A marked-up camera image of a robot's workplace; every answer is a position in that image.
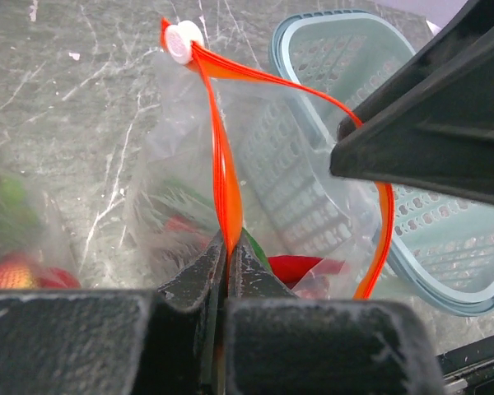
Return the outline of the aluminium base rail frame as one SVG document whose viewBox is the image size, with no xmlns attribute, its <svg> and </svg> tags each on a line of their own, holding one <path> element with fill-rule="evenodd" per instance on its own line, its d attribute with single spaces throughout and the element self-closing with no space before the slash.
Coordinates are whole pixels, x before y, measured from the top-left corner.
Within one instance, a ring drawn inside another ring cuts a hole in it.
<svg viewBox="0 0 494 395">
<path fill-rule="evenodd" d="M 446 394 L 494 394 L 494 344 L 476 342 L 437 359 Z"/>
</svg>

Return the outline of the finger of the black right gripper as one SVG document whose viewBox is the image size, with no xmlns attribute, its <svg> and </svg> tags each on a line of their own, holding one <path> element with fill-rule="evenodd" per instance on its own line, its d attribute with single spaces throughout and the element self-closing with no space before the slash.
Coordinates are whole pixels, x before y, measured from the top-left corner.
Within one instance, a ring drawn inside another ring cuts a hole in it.
<svg viewBox="0 0 494 395">
<path fill-rule="evenodd" d="M 333 175 L 494 205 L 494 1 L 469 1 L 356 108 Z"/>
</svg>

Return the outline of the clear zip bag orange zipper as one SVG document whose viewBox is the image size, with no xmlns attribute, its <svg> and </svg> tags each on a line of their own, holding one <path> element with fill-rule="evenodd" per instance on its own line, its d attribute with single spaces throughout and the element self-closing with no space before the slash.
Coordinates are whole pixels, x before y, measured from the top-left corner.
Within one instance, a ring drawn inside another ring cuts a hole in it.
<svg viewBox="0 0 494 395">
<path fill-rule="evenodd" d="M 32 180 L 0 168 L 0 290 L 81 287 L 56 201 Z"/>
</svg>

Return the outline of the dark toy mangosteen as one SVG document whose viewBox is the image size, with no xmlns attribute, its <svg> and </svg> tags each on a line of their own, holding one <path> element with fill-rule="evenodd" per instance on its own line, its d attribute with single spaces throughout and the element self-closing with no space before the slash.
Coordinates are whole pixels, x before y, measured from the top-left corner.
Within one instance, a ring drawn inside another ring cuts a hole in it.
<svg viewBox="0 0 494 395">
<path fill-rule="evenodd" d="M 338 141 L 345 139 L 357 128 L 357 125 L 350 117 L 345 117 L 338 125 L 337 137 Z"/>
</svg>

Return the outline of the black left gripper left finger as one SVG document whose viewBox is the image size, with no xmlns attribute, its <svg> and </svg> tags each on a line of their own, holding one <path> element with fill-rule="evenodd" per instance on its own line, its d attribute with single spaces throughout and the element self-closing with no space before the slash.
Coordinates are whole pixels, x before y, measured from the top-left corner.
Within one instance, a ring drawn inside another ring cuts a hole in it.
<svg viewBox="0 0 494 395">
<path fill-rule="evenodd" d="M 216 394 L 225 248 L 158 289 L 0 290 L 0 394 Z"/>
</svg>

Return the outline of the green toy grape bunch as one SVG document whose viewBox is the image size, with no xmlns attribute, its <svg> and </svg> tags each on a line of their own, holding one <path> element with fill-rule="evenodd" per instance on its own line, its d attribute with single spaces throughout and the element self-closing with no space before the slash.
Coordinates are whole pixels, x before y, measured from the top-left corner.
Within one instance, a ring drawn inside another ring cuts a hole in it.
<svg viewBox="0 0 494 395">
<path fill-rule="evenodd" d="M 40 230 L 21 179 L 0 170 L 0 257 L 30 247 Z"/>
</svg>

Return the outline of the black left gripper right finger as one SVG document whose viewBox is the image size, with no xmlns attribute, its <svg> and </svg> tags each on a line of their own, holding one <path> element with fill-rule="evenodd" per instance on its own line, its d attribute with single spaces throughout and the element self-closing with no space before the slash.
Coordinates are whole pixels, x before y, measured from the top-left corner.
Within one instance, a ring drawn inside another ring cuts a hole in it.
<svg viewBox="0 0 494 395">
<path fill-rule="evenodd" d="M 225 317 L 229 394 L 442 394 L 420 318 L 383 300 L 304 300 L 249 244 L 232 259 Z"/>
</svg>

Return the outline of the light blue plastic basket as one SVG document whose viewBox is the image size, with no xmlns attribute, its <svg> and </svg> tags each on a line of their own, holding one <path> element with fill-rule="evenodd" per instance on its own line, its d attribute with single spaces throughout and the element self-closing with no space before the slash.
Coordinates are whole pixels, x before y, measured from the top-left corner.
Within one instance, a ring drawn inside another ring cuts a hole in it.
<svg viewBox="0 0 494 395">
<path fill-rule="evenodd" d="M 389 11 L 334 10 L 288 17 L 273 34 L 273 71 L 356 108 L 431 39 L 425 18 Z M 286 247 L 325 256 L 345 239 L 376 239 L 373 184 L 333 179 L 329 157 L 345 112 L 289 91 L 271 105 L 263 131 L 270 165 L 258 194 Z M 494 309 L 494 207 L 421 189 L 394 189 L 396 219 L 388 262 L 398 280 L 458 316 Z"/>
</svg>

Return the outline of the red toy chili pepper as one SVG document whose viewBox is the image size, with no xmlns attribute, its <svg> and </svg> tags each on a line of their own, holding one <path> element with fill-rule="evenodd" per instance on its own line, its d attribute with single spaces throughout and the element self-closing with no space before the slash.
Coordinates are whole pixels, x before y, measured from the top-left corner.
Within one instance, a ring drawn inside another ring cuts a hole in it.
<svg viewBox="0 0 494 395">
<path fill-rule="evenodd" d="M 212 239 L 205 230 L 198 229 L 192 221 L 182 216 L 172 216 L 165 223 L 165 229 L 168 231 L 192 235 L 197 240 L 197 243 L 203 248 L 206 247 Z"/>
<path fill-rule="evenodd" d="M 322 258 L 279 255 L 268 258 L 273 274 L 284 284 L 294 286 L 307 272 L 322 261 Z"/>
</svg>

